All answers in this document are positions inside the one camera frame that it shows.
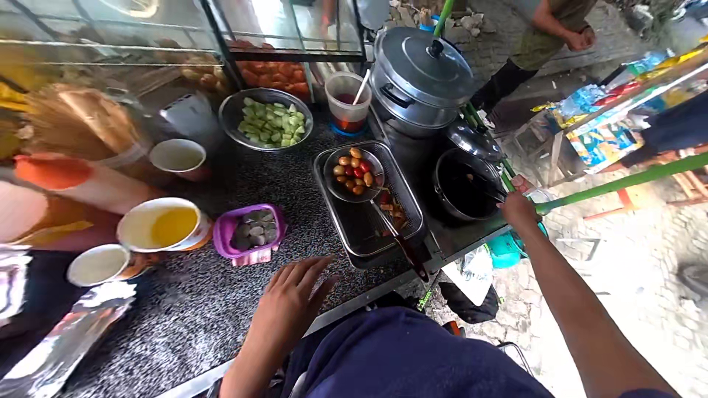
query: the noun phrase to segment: navy blue shirt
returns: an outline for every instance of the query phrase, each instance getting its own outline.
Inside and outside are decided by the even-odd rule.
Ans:
[[[314,353],[302,385],[325,397],[553,397],[504,352],[448,333],[424,314],[379,308],[339,324]],[[621,398],[670,398],[655,390]]]

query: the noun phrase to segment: pot lid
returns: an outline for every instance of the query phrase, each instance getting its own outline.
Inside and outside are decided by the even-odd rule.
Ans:
[[[469,65],[453,46],[435,39],[431,32],[402,27],[386,30],[376,38],[375,54],[389,79],[420,102],[457,108],[472,97]]]
[[[447,138],[450,138],[450,141],[460,149],[480,159],[496,163],[504,157],[496,141],[486,134],[474,131],[460,118],[447,126],[446,133]]]

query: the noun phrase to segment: plastic cup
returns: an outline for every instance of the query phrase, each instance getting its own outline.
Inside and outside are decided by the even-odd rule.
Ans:
[[[329,112],[334,125],[348,133],[359,132],[366,123],[371,103],[371,89],[367,84],[356,105],[351,105],[364,78],[350,72],[336,72],[324,83]]]
[[[154,226],[160,217],[173,210],[189,209],[196,213],[193,225],[177,225],[175,229],[189,230],[181,240],[163,245],[154,238]],[[159,198],[135,206],[118,223],[118,241],[132,251],[187,251],[199,249],[212,238],[212,221],[192,202],[182,198]]]
[[[126,280],[138,275],[149,265],[134,259],[130,251],[119,244],[96,246],[72,261],[67,270],[67,280],[76,286]]]
[[[169,171],[189,181],[204,181],[211,171],[204,164],[207,151],[198,143],[176,138],[155,145],[150,162],[156,168]]]

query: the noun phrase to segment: white paper cup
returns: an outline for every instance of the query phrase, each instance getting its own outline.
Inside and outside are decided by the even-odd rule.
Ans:
[[[210,176],[204,164],[207,151],[190,140],[174,139],[160,142],[150,151],[150,163],[189,181],[203,181]]]
[[[162,246],[152,237],[152,227],[157,219],[170,210],[188,208],[196,212],[197,222],[182,240]],[[118,241],[132,251],[180,251],[199,249],[212,237],[212,221],[192,202],[182,198],[159,198],[135,206],[118,223]]]
[[[130,252],[119,244],[104,244],[81,253],[69,265],[67,279],[76,286],[94,286],[135,275],[122,275],[128,269]]]

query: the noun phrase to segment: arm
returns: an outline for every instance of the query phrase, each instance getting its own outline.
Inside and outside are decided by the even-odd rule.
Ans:
[[[246,340],[224,376],[219,396],[260,397],[287,354],[317,316],[336,277],[310,294],[331,257],[294,261],[275,273],[258,302]]]
[[[578,368],[588,398],[618,398],[639,388],[678,397],[617,328],[595,293],[537,226],[533,204],[510,193],[500,204],[521,236],[538,284]]]
[[[571,51],[585,50],[592,45],[591,42],[588,42],[588,38],[582,33],[566,29],[565,26],[553,16],[548,0],[540,0],[531,18],[531,25],[542,32],[563,39]]]

